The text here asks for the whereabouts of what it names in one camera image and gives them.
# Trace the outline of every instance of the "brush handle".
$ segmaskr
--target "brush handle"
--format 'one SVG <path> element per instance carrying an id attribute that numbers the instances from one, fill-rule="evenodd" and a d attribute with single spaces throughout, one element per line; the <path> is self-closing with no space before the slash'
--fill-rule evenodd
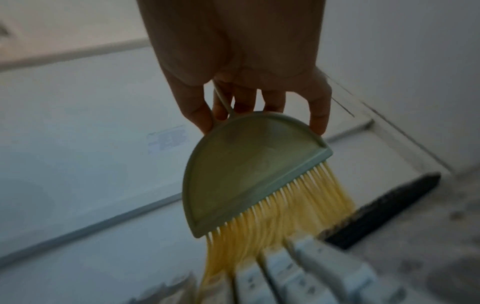
<path id="1" fill-rule="evenodd" d="M 229 101 L 226 99 L 224 93 L 220 89 L 220 86 L 215 82 L 215 80 L 212 80 L 212 82 L 213 82 L 213 87 L 215 88 L 216 95 L 220 99 L 221 104 L 223 104 L 226 111 L 228 112 L 228 117 L 231 118 L 231 117 L 235 116 L 235 112 L 232 109 L 232 106 L 230 105 Z"/>

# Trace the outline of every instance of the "keyboard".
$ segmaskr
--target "keyboard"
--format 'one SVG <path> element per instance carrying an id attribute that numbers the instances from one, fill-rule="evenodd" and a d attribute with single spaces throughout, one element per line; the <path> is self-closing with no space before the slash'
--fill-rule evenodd
<path id="1" fill-rule="evenodd" d="M 441 304 L 311 235 L 262 251 L 200 287 L 192 273 L 147 290 L 131 304 Z"/>

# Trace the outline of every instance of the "gray surface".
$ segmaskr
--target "gray surface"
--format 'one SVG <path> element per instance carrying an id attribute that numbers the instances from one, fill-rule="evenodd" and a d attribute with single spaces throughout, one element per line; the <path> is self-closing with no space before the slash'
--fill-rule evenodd
<path id="1" fill-rule="evenodd" d="M 480 303 L 480 176 L 442 181 L 351 251 L 445 301 Z"/>

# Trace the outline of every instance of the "yellow bristle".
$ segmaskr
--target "yellow bristle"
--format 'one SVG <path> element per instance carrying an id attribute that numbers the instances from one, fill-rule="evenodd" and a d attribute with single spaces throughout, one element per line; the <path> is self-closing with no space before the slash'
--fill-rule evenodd
<path id="1" fill-rule="evenodd" d="M 296 231 L 320 234 L 355 211 L 333 172 L 324 162 L 206 235 L 202 282 L 258 257 L 264 248 L 282 244 Z"/>

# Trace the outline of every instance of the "sticker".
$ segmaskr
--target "sticker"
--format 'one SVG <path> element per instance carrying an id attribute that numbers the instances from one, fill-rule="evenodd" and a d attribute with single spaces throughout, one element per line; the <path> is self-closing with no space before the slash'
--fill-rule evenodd
<path id="1" fill-rule="evenodd" d="M 183 146 L 189 139 L 185 126 L 150 133 L 146 136 L 148 142 L 148 154 L 157 154 Z"/>

